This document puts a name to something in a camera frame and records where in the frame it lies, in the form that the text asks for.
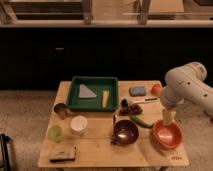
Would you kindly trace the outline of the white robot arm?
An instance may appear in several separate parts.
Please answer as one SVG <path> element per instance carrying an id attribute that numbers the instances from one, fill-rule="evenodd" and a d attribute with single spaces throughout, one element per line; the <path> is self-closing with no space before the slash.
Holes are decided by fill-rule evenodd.
<path id="1" fill-rule="evenodd" d="M 165 75 L 166 86 L 160 92 L 163 124 L 172 123 L 174 108 L 185 99 L 199 105 L 213 118 L 213 87 L 204 83 L 207 70 L 202 63 L 191 62 L 169 70 Z"/>

